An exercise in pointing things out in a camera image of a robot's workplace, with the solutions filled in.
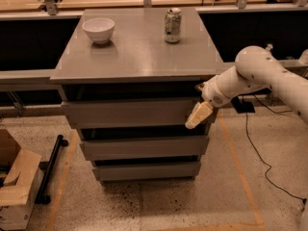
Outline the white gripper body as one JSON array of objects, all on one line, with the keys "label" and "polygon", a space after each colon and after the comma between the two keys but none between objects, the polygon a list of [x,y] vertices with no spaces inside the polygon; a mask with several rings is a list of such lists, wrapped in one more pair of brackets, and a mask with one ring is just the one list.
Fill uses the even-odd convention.
[{"label": "white gripper body", "polygon": [[209,80],[203,83],[201,96],[205,101],[216,108],[220,108],[230,102],[230,98],[226,97],[220,91],[216,80]]}]

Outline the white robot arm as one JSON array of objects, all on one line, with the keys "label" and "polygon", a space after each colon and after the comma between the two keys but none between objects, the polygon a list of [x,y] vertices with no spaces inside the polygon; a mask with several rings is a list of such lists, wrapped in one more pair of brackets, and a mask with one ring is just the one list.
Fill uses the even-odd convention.
[{"label": "white robot arm", "polygon": [[308,80],[293,74],[268,49],[247,46],[232,67],[196,86],[203,102],[197,102],[185,126],[193,129],[207,119],[214,108],[232,103],[238,113],[237,97],[269,89],[303,121],[308,122]]}]

